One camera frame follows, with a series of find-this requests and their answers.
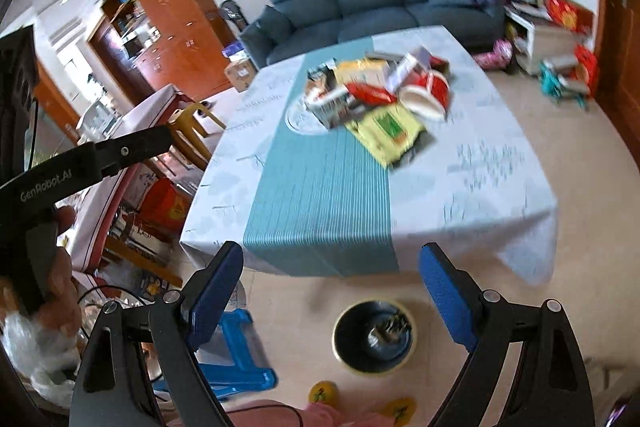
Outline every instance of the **red box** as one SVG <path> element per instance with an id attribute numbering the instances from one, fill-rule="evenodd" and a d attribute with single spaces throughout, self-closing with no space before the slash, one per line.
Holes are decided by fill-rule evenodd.
<path id="1" fill-rule="evenodd" d="M 571 0 L 546 0 L 546 10 L 556 24 L 575 33 L 591 35 L 593 12 Z"/>

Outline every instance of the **yellow box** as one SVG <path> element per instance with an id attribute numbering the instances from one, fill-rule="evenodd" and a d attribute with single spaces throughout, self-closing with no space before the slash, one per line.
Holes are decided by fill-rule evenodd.
<path id="1" fill-rule="evenodd" d="M 335 68 L 335 81 L 338 84 L 360 82 L 369 86 L 385 87 L 391 68 L 386 60 L 350 60 L 340 62 Z"/>

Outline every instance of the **floor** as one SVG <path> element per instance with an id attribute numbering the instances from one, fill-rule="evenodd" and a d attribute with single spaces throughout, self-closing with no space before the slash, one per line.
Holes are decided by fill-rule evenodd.
<path id="1" fill-rule="evenodd" d="M 545 99 L 537 81 L 503 73 L 490 75 L 524 128 L 559 200 L 556 270 L 543 287 L 530 287 L 495 261 L 457 266 L 481 288 L 493 288 L 516 303 L 540 305 L 556 298 L 565 307 L 585 357 L 640 364 L 640 176 L 620 136 L 597 105 L 583 112 L 574 103 L 559 107 Z M 234 106 L 225 95 L 218 106 Z M 180 265 L 184 275 L 193 270 Z M 264 350 L 276 370 L 276 389 L 243 396 L 234 404 L 276 399 L 304 407 L 307 390 L 319 380 L 340 388 L 342 408 L 358 414 L 386 401 L 414 396 L 412 425 L 427 425 L 446 397 L 466 358 L 450 339 L 427 291 L 415 274 L 355 279 L 294 279 L 253 271 L 242 274 L 248 309 Z M 412 363 L 384 378 L 352 375 L 335 360 L 331 333 L 340 312 L 360 299 L 389 297 L 417 317 L 418 344 Z M 484 418 L 499 417 L 517 362 L 513 346 L 498 391 Z"/>

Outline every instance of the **red cup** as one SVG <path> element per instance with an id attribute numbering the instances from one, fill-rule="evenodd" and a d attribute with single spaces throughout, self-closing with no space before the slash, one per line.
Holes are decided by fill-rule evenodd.
<path id="1" fill-rule="evenodd" d="M 449 107 L 449 83 L 437 71 L 413 71 L 400 89 L 398 100 L 419 116 L 444 120 Z"/>

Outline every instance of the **dark gray sofa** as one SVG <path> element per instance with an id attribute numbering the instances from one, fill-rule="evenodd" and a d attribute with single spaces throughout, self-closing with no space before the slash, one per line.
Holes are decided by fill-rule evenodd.
<path id="1" fill-rule="evenodd" d="M 465 7 L 431 6 L 430 0 L 270 1 L 278 13 L 266 8 L 269 12 L 239 37 L 258 68 L 338 42 L 418 26 L 442 25 L 472 49 L 491 48 L 504 34 L 504 0 Z"/>

